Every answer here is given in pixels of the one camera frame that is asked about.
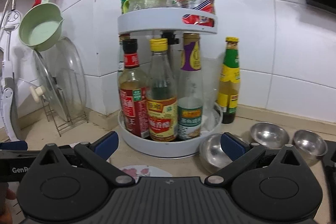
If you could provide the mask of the purple label soy sauce bottle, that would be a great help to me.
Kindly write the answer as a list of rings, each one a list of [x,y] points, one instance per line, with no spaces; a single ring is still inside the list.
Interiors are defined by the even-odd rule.
[[[178,136],[182,140],[193,139],[201,134],[203,80],[199,42],[199,34],[183,34],[178,80]]]

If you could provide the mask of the white two-tier rotating rack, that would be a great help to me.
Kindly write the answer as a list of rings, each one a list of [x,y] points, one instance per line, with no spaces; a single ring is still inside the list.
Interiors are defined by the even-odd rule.
[[[153,35],[159,31],[180,32],[181,34],[184,32],[199,33],[202,35],[217,33],[216,26],[209,27],[184,23],[182,18],[186,14],[204,16],[212,18],[214,21],[218,20],[216,15],[199,10],[173,7],[143,9],[119,16],[117,20],[118,33],[135,33],[139,36]],[[202,140],[219,131],[222,118],[223,112],[219,105],[214,102],[211,111],[206,114],[206,123],[213,126],[204,127],[200,137],[184,141],[157,142],[141,139],[128,132],[124,126],[123,113],[120,111],[118,113],[118,123],[121,129],[118,131],[118,135],[123,138],[128,146],[144,155],[159,159],[181,159],[197,154]]]

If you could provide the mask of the yellow cap vinegar bottle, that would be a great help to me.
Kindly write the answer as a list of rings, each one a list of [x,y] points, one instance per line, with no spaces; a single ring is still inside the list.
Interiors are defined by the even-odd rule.
[[[146,82],[149,133],[154,141],[173,141],[178,135],[177,85],[167,55],[167,39],[150,40],[151,59]]]

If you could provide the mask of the black gas stove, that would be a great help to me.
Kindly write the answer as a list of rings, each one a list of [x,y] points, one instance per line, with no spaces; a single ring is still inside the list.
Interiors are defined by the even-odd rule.
[[[322,158],[322,166],[325,174],[325,180],[329,192],[330,220],[335,223],[335,207],[336,207],[336,168],[335,154],[336,144],[334,141],[326,140],[327,153]]]

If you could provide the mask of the red label sauce bottle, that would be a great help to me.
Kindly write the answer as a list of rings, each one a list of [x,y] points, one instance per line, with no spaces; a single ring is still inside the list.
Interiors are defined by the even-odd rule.
[[[137,137],[147,138],[147,75],[139,65],[137,39],[125,39],[122,46],[124,69],[118,78],[118,87],[125,128]]]

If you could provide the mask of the large steel bowl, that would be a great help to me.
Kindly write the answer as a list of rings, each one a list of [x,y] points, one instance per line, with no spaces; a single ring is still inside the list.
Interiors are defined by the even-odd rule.
[[[247,151],[250,145],[242,138],[229,132],[208,136],[199,146],[199,157],[202,166],[215,173],[232,163]]]

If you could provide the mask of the glass pot lid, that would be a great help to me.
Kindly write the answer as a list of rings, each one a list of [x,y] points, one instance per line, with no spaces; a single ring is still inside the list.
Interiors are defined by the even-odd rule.
[[[86,85],[80,56],[67,37],[62,37],[50,49],[33,51],[39,86],[30,92],[39,103],[45,98],[52,110],[66,122],[84,114]]]

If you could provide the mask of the floral white plate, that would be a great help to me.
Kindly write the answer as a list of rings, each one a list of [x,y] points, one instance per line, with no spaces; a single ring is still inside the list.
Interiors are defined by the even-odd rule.
[[[173,175],[163,169],[149,165],[128,165],[121,170],[138,182],[140,177],[172,177]]]

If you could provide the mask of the white handled utensil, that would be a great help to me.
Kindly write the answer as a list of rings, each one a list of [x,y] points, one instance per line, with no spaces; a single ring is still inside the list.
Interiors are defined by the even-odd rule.
[[[3,50],[2,79],[1,79],[1,116],[7,136],[11,141],[19,141],[21,133],[18,127],[17,105],[15,102],[15,79],[12,61],[10,60],[11,34],[17,28],[21,15],[17,10],[11,10],[5,16],[3,26],[7,34],[5,49]]]

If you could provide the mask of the green yellow oyster sauce bottle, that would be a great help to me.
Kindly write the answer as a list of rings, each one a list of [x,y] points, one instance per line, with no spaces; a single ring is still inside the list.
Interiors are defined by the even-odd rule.
[[[239,39],[226,37],[226,50],[219,77],[217,104],[223,112],[222,123],[234,121],[240,90]]]

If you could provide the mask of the clear plastic bag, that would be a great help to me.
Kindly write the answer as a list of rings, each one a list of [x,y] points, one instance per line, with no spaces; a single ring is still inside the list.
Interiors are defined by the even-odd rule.
[[[217,104],[220,72],[221,62],[218,59],[202,57],[203,120],[201,132],[203,135],[217,133],[222,123],[223,112]]]

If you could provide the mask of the medium steel bowl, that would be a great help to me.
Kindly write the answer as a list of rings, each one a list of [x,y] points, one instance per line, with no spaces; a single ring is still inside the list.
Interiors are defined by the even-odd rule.
[[[269,149],[280,149],[290,141],[288,133],[283,128],[268,122],[253,125],[250,134],[254,141]]]

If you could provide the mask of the green plastic ladle pot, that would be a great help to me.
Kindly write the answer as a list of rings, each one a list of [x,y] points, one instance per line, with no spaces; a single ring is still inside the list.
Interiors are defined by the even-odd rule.
[[[42,52],[60,39],[64,18],[58,5],[42,0],[31,8],[19,25],[19,39],[27,47]]]

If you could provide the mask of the small steel bowl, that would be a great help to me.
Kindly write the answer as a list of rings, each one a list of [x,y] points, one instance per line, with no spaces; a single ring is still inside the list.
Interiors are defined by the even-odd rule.
[[[296,147],[308,166],[317,164],[327,153],[327,143],[315,132],[298,130],[292,144]]]

